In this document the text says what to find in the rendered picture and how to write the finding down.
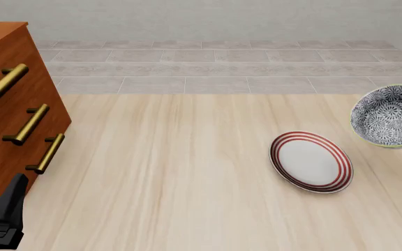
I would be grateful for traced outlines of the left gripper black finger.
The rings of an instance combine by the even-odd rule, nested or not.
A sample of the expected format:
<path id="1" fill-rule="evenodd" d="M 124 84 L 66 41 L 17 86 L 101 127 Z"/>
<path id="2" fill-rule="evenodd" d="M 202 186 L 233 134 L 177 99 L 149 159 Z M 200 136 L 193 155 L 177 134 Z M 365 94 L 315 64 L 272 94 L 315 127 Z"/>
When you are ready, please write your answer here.
<path id="1" fill-rule="evenodd" d="M 0 229 L 23 228 L 23 204 L 29 179 L 17 173 L 0 196 Z"/>

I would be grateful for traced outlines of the white plate with red rings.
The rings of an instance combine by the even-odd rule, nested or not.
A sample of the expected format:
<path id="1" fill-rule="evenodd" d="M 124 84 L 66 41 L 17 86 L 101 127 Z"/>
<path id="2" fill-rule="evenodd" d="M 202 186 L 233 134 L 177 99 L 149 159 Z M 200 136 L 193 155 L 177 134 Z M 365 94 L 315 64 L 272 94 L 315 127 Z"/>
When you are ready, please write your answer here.
<path id="1" fill-rule="evenodd" d="M 316 194 L 346 189 L 355 174 L 351 160 L 337 144 L 307 131 L 277 136 L 269 148 L 269 158 L 286 181 Z"/>

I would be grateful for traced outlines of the patterned black and white bowl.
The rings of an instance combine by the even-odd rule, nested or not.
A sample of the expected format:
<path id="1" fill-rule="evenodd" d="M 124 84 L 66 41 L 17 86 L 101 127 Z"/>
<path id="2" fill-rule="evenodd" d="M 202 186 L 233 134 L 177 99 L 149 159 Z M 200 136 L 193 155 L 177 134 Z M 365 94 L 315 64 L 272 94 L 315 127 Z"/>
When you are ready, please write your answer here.
<path id="1" fill-rule="evenodd" d="M 402 149 L 402 84 L 380 87 L 362 96 L 352 108 L 350 125 L 375 146 Z"/>

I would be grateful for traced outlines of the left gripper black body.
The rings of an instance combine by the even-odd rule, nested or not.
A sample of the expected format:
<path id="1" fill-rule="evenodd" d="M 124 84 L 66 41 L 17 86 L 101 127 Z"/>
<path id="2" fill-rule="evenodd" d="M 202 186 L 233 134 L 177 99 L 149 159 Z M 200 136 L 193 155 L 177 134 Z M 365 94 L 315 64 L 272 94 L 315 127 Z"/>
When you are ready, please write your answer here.
<path id="1" fill-rule="evenodd" d="M 0 231 L 0 248 L 18 248 L 24 235 L 23 228 L 23 225 L 19 225 Z"/>

